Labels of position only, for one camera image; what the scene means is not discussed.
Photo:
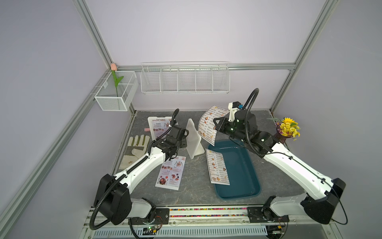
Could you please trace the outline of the dim sum menu sheet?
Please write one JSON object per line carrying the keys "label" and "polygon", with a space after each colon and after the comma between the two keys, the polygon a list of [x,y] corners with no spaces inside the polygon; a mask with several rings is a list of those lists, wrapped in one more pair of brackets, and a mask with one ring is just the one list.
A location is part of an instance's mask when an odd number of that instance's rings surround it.
{"label": "dim sum menu sheet", "polygon": [[210,107],[200,118],[198,125],[198,133],[209,144],[215,145],[216,129],[213,120],[215,118],[224,117],[229,113],[228,109],[220,106]]}
{"label": "dim sum menu sheet", "polygon": [[230,182],[223,154],[207,149],[206,157],[211,183],[229,186]]}

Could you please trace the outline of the red special menu sheet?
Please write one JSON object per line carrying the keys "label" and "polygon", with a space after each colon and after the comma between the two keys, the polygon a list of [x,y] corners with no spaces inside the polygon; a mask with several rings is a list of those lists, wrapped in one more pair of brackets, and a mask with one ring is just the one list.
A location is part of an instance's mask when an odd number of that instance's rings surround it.
{"label": "red special menu sheet", "polygon": [[182,174],[186,163],[186,157],[177,156],[164,162],[160,168],[156,187],[179,190]]}

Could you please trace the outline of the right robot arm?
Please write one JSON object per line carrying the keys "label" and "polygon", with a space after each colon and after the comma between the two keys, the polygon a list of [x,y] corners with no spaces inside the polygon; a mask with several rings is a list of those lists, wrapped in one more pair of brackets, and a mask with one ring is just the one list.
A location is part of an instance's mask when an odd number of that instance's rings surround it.
{"label": "right robot arm", "polygon": [[279,168],[304,189],[297,196],[271,196],[261,209],[267,222],[284,216],[308,216],[327,225],[333,221],[346,184],[340,178],[331,179],[292,154],[274,135],[258,130],[256,117],[250,112],[259,89],[252,91],[245,104],[232,102],[229,113],[214,118],[214,129],[232,139],[258,157]]}

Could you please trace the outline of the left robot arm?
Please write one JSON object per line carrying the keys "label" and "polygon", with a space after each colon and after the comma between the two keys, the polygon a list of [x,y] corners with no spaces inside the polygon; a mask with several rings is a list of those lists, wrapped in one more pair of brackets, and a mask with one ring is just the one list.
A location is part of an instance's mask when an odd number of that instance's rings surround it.
{"label": "left robot arm", "polygon": [[102,177],[90,217],[91,230],[98,230],[108,223],[119,225],[131,218],[147,223],[155,221],[156,206],[145,198],[134,199],[130,195],[153,169],[177,157],[179,149],[187,146],[189,131],[176,122],[179,111],[173,112],[170,127],[149,144],[147,152],[132,166],[116,175]]}

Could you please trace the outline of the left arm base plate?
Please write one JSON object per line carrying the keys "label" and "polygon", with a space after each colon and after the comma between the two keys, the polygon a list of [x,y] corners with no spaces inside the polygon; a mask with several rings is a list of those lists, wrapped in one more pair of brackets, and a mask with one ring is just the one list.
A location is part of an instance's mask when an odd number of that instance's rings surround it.
{"label": "left arm base plate", "polygon": [[170,219],[169,208],[156,208],[146,218],[131,218],[132,225],[167,225]]}

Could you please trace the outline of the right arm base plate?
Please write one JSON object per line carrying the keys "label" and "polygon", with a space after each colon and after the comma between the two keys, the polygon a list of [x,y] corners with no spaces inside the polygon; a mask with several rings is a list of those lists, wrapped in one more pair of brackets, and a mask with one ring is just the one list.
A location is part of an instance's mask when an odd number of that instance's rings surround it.
{"label": "right arm base plate", "polygon": [[288,216],[277,216],[270,209],[263,207],[247,207],[250,223],[288,223]]}

